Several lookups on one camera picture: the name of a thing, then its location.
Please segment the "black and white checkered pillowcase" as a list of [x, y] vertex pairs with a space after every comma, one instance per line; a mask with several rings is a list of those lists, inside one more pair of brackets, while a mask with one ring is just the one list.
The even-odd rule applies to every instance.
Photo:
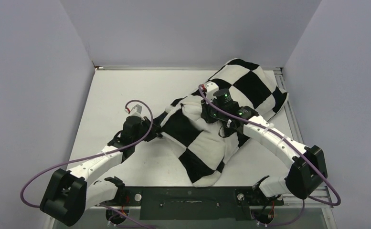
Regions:
[[[261, 66], [239, 58], [229, 60], [209, 80], [220, 89], [228, 89], [234, 101], [240, 106], [253, 108], [265, 120], [279, 113], [289, 97], [288, 92], [279, 88]], [[198, 91], [188, 95], [200, 96]], [[163, 124], [166, 115], [164, 111], [153, 121], [160, 125], [163, 139], [170, 144], [194, 187], [214, 185], [226, 163], [248, 141], [244, 136], [240, 140], [236, 137], [221, 139], [217, 135], [220, 129], [217, 122], [207, 123], [204, 129], [199, 130], [180, 111]]]

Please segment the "white pillow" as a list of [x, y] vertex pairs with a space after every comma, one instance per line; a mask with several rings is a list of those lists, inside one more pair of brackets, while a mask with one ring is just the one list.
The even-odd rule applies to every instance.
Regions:
[[188, 95], [184, 98], [174, 100], [166, 107], [165, 112], [167, 115], [163, 119], [162, 123], [166, 124], [177, 111], [180, 111], [180, 114], [187, 117], [194, 127], [199, 130], [204, 129], [207, 126], [207, 123], [201, 118], [201, 101], [202, 97], [196, 95]]

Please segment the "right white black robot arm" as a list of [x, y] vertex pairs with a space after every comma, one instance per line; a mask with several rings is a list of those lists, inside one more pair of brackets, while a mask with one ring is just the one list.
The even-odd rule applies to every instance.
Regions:
[[212, 90], [209, 94], [217, 94], [209, 100], [203, 94], [202, 88], [198, 89], [199, 95], [204, 99], [203, 112], [211, 120], [220, 124], [217, 135], [221, 139], [242, 136], [254, 139], [270, 150], [285, 166], [289, 173], [284, 177], [263, 177], [253, 187], [253, 198], [258, 204], [265, 204], [273, 196], [293, 194], [299, 199], [311, 197], [311, 193], [322, 183], [327, 181], [327, 169], [323, 151], [317, 147], [312, 148], [296, 142], [279, 132], [272, 124], [258, 115], [251, 107], [240, 107], [235, 112], [228, 113], [218, 101], [225, 99], [231, 103], [232, 99], [228, 90]]

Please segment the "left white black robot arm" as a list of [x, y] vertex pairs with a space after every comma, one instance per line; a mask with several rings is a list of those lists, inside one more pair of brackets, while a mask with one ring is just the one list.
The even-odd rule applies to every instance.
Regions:
[[160, 125], [147, 117], [128, 116], [118, 131], [95, 158], [69, 169], [53, 172], [39, 209], [66, 226], [74, 225], [89, 208], [110, 202], [127, 204], [124, 182], [117, 177], [101, 176], [123, 163], [141, 141], [150, 141], [159, 135]]

